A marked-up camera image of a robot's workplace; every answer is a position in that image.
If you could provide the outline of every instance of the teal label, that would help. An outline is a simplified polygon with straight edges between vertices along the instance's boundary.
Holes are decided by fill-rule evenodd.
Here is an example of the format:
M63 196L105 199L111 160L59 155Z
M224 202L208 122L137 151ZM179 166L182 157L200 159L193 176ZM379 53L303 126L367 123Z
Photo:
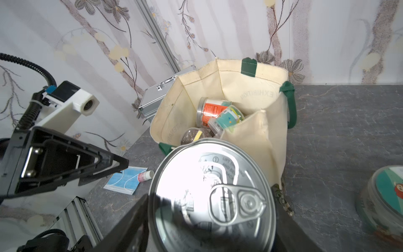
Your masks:
M228 107L228 106L230 106L231 104L232 104L232 102L224 101L224 102L222 102L221 106L226 106L226 107Z
M403 215L403 167L389 167L376 178L376 188L393 209Z
M234 106L229 106L220 114L216 122L221 128L225 129L240 123L244 119L245 118L239 110L237 110Z

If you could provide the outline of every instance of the blue clip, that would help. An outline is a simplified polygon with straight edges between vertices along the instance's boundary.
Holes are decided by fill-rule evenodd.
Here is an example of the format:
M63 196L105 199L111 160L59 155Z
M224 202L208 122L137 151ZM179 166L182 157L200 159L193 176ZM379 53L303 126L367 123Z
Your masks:
M51 94L51 93L53 93L54 90L56 90L56 87L52 85L52 86L48 87L45 91L46 91L46 93Z

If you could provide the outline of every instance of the orange label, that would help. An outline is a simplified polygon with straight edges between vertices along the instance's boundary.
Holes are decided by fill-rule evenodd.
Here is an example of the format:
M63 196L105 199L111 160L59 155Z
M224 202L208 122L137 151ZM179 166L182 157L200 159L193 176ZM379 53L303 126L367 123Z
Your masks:
M217 104L206 103L203 108L203 116L201 118L201 122L203 126L208 127L208 120L212 117L217 117L227 106L221 106Z

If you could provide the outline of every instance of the canvas tote bag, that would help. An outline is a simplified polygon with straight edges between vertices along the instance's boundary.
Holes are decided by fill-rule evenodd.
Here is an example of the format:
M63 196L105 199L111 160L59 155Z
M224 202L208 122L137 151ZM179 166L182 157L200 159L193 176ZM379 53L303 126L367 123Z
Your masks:
M287 70L254 59L216 58L176 78L151 123L150 134L163 151L164 144L179 146L185 131L196 127L201 97L232 101L247 118L225 129L221 139L247 152L260 165L270 186L278 184L281 189L287 128L297 120L294 87L287 79Z

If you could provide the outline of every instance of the red label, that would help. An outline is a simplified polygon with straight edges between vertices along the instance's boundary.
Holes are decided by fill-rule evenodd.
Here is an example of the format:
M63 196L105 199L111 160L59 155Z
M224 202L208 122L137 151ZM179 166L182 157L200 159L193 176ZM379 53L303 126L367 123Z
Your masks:
M208 120L214 117L216 118L224 109L228 108L227 106L221 106L217 104L206 103L203 108L203 116L201 118L201 122L203 126L208 127Z
M137 175L137 180L139 181L139 182L144 182L144 181L146 181L147 179L145 178L145 171L144 172L142 172L142 173L140 173L139 175Z

